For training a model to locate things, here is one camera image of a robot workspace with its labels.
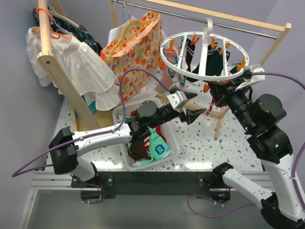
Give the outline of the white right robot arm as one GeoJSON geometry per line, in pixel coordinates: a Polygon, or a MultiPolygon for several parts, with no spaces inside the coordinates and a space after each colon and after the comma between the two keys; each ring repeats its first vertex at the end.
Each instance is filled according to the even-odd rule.
{"type": "Polygon", "coordinates": [[[269,174],[273,190],[261,187],[241,175],[227,162],[213,169],[217,187],[229,186],[255,204],[264,220],[274,229],[305,227],[305,197],[293,165],[293,148],[288,135],[277,123],[286,116],[282,102],[272,94],[263,94],[253,102],[246,96],[249,87],[238,89],[233,81],[210,82],[216,106],[228,106],[239,121],[247,142],[269,174]]]}

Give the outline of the white round sock hanger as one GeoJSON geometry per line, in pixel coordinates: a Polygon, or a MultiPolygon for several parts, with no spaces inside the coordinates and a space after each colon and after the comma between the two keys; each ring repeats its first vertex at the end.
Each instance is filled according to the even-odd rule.
{"type": "Polygon", "coordinates": [[[225,81],[225,80],[231,80],[233,78],[236,78],[240,76],[244,68],[249,65],[249,55],[245,51],[244,48],[242,48],[239,44],[236,42],[217,34],[213,34],[213,21],[211,18],[206,19],[206,24],[203,25],[203,31],[191,31],[191,32],[182,32],[175,34],[167,39],[165,39],[161,46],[160,46],[160,58],[163,61],[163,63],[171,70],[173,70],[175,73],[179,75],[183,75],[186,77],[190,77],[197,80],[203,80],[203,81],[225,81]],[[201,47],[201,55],[200,55],[200,61],[199,61],[199,70],[198,73],[192,73],[187,70],[185,70],[182,67],[183,60],[186,58],[186,55],[184,54],[184,51],[186,50],[186,41],[189,36],[193,35],[194,38],[199,38],[202,41],[202,47],[201,47]],[[177,52],[174,51],[176,54],[176,62],[171,63],[167,58],[165,57],[165,49],[169,47],[169,43],[172,40],[175,40],[176,38],[181,38],[181,51],[177,52]],[[222,52],[221,52],[221,66],[223,69],[220,72],[219,76],[212,76],[207,74],[206,70],[206,64],[207,64],[207,58],[208,58],[208,46],[212,44],[212,41],[221,41],[222,45],[222,52]],[[241,61],[240,67],[237,68],[237,72],[232,74],[228,71],[228,61],[227,61],[227,50],[228,46],[231,45],[235,47],[242,55],[243,59],[241,61]]]}

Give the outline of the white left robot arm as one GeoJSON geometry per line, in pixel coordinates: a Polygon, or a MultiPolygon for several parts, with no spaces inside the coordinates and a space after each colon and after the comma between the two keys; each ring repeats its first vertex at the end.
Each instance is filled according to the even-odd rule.
{"type": "Polygon", "coordinates": [[[143,101],[129,119],[122,117],[116,125],[90,131],[72,132],[62,128],[49,144],[52,166],[56,175],[72,174],[86,186],[98,184],[99,176],[93,163],[81,158],[82,155],[106,146],[134,143],[151,135],[151,129],[175,118],[192,124],[206,109],[183,110],[189,98],[196,93],[177,91],[169,96],[168,104],[158,106],[153,100],[143,101]]]}

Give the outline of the red white striped sock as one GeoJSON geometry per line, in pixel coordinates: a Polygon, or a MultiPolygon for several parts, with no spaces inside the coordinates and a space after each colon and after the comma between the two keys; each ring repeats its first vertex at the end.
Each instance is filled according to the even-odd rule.
{"type": "Polygon", "coordinates": [[[215,100],[214,100],[214,98],[212,98],[210,106],[209,106],[209,108],[208,108],[208,110],[206,112],[206,116],[209,116],[209,114],[211,113],[214,105],[215,105],[215,100]]]}

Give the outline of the orange clothespin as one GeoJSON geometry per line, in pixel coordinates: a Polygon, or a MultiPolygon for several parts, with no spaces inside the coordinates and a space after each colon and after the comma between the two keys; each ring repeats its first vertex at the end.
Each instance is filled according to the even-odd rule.
{"type": "Polygon", "coordinates": [[[208,83],[205,83],[205,84],[204,84],[204,87],[203,87],[203,92],[204,92],[204,93],[207,93],[209,90],[210,90],[209,84],[208,84],[208,83]]]}

